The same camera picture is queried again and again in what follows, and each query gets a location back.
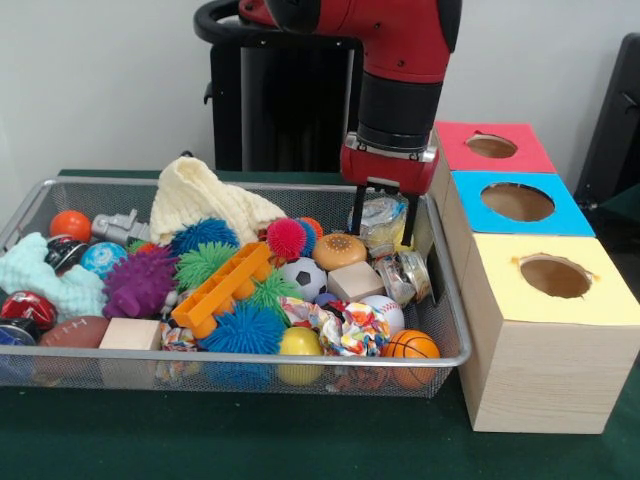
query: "green spiky ball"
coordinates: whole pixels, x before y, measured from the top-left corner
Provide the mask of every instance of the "green spiky ball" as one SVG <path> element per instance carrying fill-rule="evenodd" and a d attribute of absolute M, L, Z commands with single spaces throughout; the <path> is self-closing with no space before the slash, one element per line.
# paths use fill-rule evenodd
<path fill-rule="evenodd" d="M 237 251 L 236 247 L 228 243 L 210 242 L 201 243 L 197 250 L 183 253 L 176 265 L 178 273 L 175 279 L 178 281 L 178 289 L 185 291 L 198 288 Z"/>
<path fill-rule="evenodd" d="M 138 251 L 138 249 L 141 246 L 146 245 L 146 244 L 147 244 L 147 242 L 145 242 L 144 240 L 134 240 L 129 245 L 127 245 L 127 253 L 129 255 L 133 255 L 134 253 L 136 253 Z"/>
<path fill-rule="evenodd" d="M 287 327 L 291 326 L 289 317 L 280 306 L 279 297 L 294 297 L 302 299 L 295 284 L 287 282 L 280 270 L 274 270 L 264 283 L 255 282 L 256 291 L 249 300 L 259 308 L 273 310 L 282 319 Z"/>

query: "cream knitted cloth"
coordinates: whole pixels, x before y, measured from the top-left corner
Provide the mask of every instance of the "cream knitted cloth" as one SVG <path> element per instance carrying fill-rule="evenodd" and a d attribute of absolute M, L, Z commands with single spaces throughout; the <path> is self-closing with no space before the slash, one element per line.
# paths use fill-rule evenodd
<path fill-rule="evenodd" d="M 255 193 L 222 183 L 197 158 L 171 162 L 158 181 L 151 209 L 151 241 L 167 245 L 176 232 L 211 217 L 225 220 L 244 245 L 257 241 L 258 230 L 286 214 Z"/>

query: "baseball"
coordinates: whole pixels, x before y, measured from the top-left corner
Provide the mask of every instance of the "baseball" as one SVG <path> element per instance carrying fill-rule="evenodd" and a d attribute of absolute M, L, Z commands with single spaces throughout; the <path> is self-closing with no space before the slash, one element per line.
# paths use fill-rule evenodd
<path fill-rule="evenodd" d="M 384 295 L 371 295 L 360 300 L 358 303 L 364 303 L 378 310 L 384 318 L 389 322 L 391 336 L 404 330 L 404 314 L 402 308 L 396 302 Z"/>

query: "pink spiky ball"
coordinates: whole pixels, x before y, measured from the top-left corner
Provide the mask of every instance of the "pink spiky ball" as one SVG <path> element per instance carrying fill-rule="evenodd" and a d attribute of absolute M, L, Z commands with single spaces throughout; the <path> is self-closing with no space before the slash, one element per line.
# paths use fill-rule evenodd
<path fill-rule="evenodd" d="M 267 244 L 277 257 L 287 261 L 300 257 L 307 242 L 307 233 L 302 225 L 291 218 L 276 220 L 267 229 Z"/>

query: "purple spiky ball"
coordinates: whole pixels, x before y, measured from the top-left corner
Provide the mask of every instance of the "purple spiky ball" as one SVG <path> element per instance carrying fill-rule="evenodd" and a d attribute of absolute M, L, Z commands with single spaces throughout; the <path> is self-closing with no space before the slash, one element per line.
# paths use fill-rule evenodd
<path fill-rule="evenodd" d="M 109 299 L 102 311 L 104 316 L 147 318 L 157 314 L 176 286 L 173 275 L 177 261 L 167 248 L 121 260 L 104 281 Z"/>

